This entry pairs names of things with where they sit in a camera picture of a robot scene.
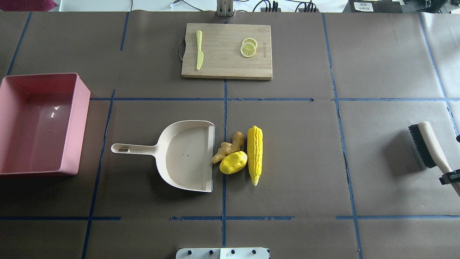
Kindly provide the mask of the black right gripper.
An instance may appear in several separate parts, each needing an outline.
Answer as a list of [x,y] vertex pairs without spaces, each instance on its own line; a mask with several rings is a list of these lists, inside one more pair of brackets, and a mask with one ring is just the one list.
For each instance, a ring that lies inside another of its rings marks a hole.
[[442,185],[459,183],[460,182],[460,169],[454,170],[453,172],[447,172],[442,174],[439,178]]

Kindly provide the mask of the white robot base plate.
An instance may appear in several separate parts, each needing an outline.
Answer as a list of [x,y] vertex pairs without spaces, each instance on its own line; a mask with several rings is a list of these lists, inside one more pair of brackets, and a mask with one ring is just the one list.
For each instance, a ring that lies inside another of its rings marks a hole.
[[270,259],[269,249],[264,247],[206,247],[182,248],[176,259]]

